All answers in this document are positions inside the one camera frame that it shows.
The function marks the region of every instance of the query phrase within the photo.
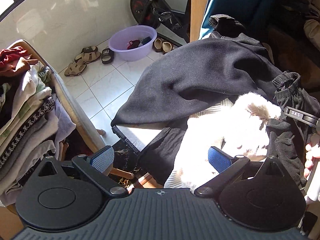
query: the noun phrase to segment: exercise bike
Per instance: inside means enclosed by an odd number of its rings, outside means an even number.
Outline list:
[[[148,25],[156,29],[162,23],[186,43],[190,42],[191,0],[188,0],[185,12],[171,9],[165,0],[130,0],[130,8],[139,25]],[[158,35],[178,47],[181,46],[160,33]]]

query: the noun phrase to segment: human hand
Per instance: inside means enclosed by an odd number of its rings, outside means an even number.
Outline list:
[[[313,167],[314,158],[320,158],[320,147],[319,147],[320,135],[314,134],[311,137],[311,142],[306,145],[306,163],[304,164],[304,172],[303,175],[307,178],[310,174],[310,171]]]

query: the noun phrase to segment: white fluffy garment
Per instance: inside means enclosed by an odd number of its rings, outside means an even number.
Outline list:
[[[248,93],[239,96],[234,105],[226,99],[193,114],[174,161],[174,168],[165,188],[194,190],[218,175],[208,162],[211,146],[221,148],[230,156],[245,155],[252,161],[262,161],[267,155],[269,138],[266,123],[279,119],[281,109],[262,96]]]

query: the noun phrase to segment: ribbed black surface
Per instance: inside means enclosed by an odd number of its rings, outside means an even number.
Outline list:
[[[292,228],[260,233],[229,221],[212,200],[193,196],[189,189],[135,189],[113,199],[102,214],[82,228],[63,233],[43,233],[26,228],[15,240],[120,240],[120,239],[307,239]]]

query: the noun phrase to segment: plastic tub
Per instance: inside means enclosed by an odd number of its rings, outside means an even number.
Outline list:
[[[151,41],[147,44],[127,50],[130,41],[142,40],[149,36],[151,37]],[[154,28],[145,25],[135,25],[114,34],[109,41],[109,48],[118,53],[123,60],[139,60],[151,52],[152,44],[156,38],[157,32]]]

